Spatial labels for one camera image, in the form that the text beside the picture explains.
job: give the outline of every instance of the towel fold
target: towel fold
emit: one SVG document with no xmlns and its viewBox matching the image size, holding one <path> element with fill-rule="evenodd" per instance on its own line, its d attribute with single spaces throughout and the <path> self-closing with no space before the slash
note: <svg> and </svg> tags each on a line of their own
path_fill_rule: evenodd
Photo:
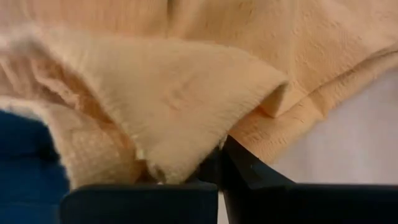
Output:
<svg viewBox="0 0 398 224">
<path fill-rule="evenodd" d="M 0 108 L 49 127 L 72 188 L 180 183 L 228 133 L 270 163 L 398 64 L 395 0 L 16 2 L 0 24 L 39 26 L 3 32 Z"/>
</svg>

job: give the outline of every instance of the peach blanket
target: peach blanket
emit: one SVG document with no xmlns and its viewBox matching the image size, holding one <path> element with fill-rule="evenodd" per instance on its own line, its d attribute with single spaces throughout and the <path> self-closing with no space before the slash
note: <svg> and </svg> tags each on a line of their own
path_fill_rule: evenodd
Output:
<svg viewBox="0 0 398 224">
<path fill-rule="evenodd" d="M 397 8 L 0 0 L 0 109 L 49 127 L 72 188 L 180 183 L 227 134 L 271 163 L 398 65 Z"/>
</svg>

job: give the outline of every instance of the blue fabric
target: blue fabric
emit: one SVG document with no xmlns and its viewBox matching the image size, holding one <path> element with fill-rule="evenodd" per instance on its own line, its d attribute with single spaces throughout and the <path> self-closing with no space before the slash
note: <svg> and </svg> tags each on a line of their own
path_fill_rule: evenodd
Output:
<svg viewBox="0 0 398 224">
<path fill-rule="evenodd" d="M 68 180 L 48 129 L 0 111 L 0 223 L 58 223 Z"/>
</svg>

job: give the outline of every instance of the peach towel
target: peach towel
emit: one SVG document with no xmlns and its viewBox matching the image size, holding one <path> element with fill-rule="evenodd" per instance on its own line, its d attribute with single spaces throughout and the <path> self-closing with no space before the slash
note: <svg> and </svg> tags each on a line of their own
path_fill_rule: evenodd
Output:
<svg viewBox="0 0 398 224">
<path fill-rule="evenodd" d="M 72 2 L 0 0 L 0 107 L 47 124 L 72 188 L 179 183 L 228 132 L 270 163 L 398 64 L 395 0 Z"/>
</svg>

